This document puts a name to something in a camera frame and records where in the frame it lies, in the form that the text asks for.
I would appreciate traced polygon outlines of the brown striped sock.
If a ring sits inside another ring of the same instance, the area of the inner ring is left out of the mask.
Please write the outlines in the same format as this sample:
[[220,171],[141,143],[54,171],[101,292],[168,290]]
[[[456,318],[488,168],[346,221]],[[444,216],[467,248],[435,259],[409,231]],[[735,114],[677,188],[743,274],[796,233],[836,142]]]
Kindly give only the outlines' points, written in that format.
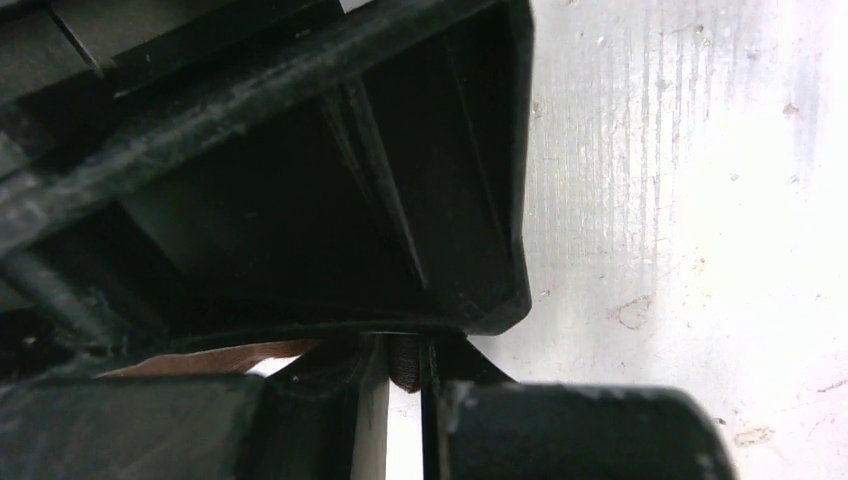
[[[421,389],[420,338],[411,334],[387,334],[388,372],[391,381],[407,393]],[[175,376],[254,373],[269,359],[295,359],[328,339],[297,339],[243,344],[186,354],[163,354],[137,364],[105,372],[105,377]]]

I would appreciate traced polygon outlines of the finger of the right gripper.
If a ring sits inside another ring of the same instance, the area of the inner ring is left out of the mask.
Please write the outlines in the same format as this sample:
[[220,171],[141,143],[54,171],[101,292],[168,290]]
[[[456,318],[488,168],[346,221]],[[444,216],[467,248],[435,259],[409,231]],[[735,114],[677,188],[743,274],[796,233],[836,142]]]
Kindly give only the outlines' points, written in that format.
[[93,352],[496,335],[526,1],[5,1],[1,317]]

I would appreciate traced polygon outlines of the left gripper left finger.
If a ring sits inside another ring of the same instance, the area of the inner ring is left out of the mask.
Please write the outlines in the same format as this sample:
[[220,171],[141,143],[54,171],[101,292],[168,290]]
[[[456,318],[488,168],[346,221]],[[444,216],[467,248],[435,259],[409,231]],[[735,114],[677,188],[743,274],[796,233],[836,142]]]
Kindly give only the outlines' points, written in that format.
[[66,378],[1,396],[5,479],[381,479],[388,374],[376,335],[269,377]]

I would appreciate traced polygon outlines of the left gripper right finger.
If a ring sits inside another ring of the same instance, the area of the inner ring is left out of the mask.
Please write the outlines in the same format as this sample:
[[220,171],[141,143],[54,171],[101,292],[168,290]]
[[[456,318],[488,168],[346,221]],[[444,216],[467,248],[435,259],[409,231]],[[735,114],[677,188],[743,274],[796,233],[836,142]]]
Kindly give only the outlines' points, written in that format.
[[732,479],[709,415],[656,386],[518,382],[463,337],[420,345],[428,479]]

